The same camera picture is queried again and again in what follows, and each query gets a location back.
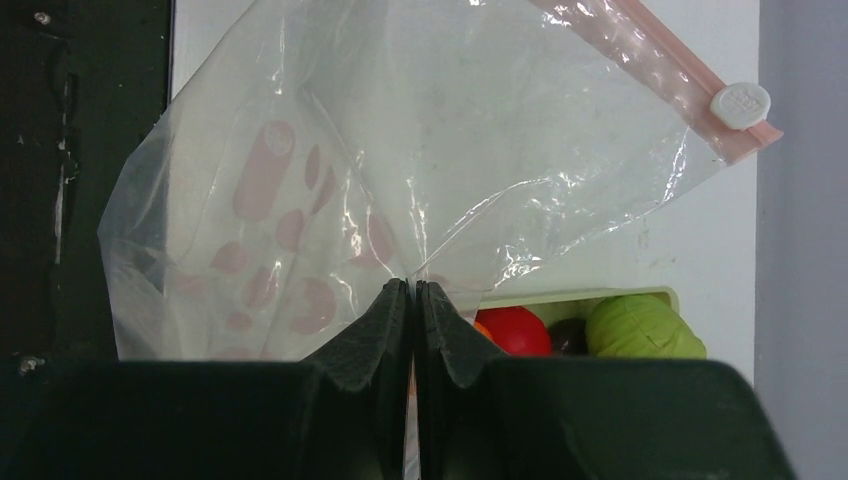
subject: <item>green cabbage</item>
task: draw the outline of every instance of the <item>green cabbage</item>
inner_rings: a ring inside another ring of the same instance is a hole
[[[662,300],[652,295],[612,297],[586,323],[589,353],[597,357],[707,357],[703,342]]]

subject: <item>screw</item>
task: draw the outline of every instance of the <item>screw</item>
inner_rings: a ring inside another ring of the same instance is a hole
[[[50,23],[50,20],[52,20],[50,18],[50,15],[47,15],[44,12],[36,12],[36,14],[33,15],[33,17],[35,18],[36,22],[38,22],[42,25],[47,25],[48,23]]]
[[[18,375],[25,377],[42,365],[44,365],[43,358],[23,357],[21,358],[21,362],[18,364]]]

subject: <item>plastic bag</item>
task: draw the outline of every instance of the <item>plastic bag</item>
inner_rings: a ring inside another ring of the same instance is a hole
[[[104,213],[119,355],[300,359],[391,277],[473,315],[779,137],[724,87],[631,0],[260,0]]]

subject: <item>dark background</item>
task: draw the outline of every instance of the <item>dark background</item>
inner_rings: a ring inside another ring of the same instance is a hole
[[[0,356],[116,356],[97,225],[167,105],[171,3],[0,0]]]

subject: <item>white slider tab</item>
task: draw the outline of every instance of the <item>white slider tab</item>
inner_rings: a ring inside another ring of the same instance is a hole
[[[762,122],[771,108],[771,97],[756,83],[734,83],[722,88],[710,103],[713,112],[731,130],[745,130]]]

